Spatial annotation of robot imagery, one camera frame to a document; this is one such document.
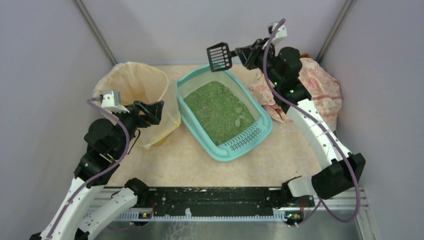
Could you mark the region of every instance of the teal litter box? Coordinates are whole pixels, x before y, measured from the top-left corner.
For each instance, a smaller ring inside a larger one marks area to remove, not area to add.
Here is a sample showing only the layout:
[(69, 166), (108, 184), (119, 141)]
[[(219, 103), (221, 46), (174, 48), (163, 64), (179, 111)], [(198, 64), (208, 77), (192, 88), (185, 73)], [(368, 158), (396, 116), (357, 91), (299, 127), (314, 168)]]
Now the teal litter box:
[[(218, 146), (209, 138), (189, 106), (184, 102), (184, 98), (190, 93), (212, 81), (218, 81), (228, 87), (246, 105), (255, 119), (250, 127)], [(268, 113), (229, 71), (211, 72), (209, 65), (205, 65), (189, 72), (175, 84), (181, 119), (207, 153), (218, 161), (227, 162), (244, 155), (260, 144), (273, 128), (273, 121)]]

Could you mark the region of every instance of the black litter scoop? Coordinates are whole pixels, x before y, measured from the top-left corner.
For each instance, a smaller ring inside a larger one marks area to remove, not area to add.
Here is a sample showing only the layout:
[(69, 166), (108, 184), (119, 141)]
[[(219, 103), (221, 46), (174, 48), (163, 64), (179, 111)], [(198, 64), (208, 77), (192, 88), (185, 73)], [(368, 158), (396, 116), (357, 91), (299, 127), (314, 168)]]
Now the black litter scoop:
[(206, 51), (211, 72), (228, 70), (233, 66), (231, 58), (235, 57), (236, 54), (230, 51), (227, 43), (218, 43), (208, 47)]

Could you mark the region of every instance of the floral cloth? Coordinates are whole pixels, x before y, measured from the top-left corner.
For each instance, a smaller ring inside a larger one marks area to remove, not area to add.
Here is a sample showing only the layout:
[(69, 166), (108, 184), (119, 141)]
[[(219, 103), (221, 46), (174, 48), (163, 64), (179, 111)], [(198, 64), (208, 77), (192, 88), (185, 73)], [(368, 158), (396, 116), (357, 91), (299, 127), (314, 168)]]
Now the floral cloth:
[[(312, 58), (301, 58), (300, 61), (302, 62), (302, 69), (299, 72), (300, 82), (309, 91), (321, 117), (331, 130), (336, 130), (337, 116), (342, 107), (342, 95), (337, 80)], [(280, 123), (291, 121), (274, 101), (273, 93), (268, 88), (262, 72), (256, 76), (249, 87), (249, 92), (272, 119)]]

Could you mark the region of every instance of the white wall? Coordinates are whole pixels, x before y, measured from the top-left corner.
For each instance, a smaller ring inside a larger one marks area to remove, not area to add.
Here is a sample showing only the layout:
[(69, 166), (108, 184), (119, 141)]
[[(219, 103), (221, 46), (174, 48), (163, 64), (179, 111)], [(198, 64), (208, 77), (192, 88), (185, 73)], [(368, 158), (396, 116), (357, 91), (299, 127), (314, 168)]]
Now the white wall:
[(85, 100), (111, 68), (71, 0), (1, 1), (0, 239), (53, 218), (98, 116)]
[(345, 0), (85, 0), (118, 62), (207, 63), (206, 48), (268, 36), (286, 18), (284, 44), (316, 57)]
[(382, 240), (423, 239), (424, 1), (358, 0), (323, 66), (339, 80), (341, 139)]

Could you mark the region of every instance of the trash bin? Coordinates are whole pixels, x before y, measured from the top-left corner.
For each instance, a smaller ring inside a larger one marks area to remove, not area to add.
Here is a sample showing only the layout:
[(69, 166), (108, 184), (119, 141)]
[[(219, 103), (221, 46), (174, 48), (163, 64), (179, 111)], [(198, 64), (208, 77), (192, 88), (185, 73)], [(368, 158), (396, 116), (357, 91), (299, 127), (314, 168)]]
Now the trash bin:
[(120, 91), (124, 106), (134, 101), (147, 104), (160, 100), (165, 102), (160, 124), (141, 129), (138, 146), (149, 149), (180, 125), (177, 88), (161, 70), (138, 62), (119, 63), (97, 83), (93, 97), (111, 89)]

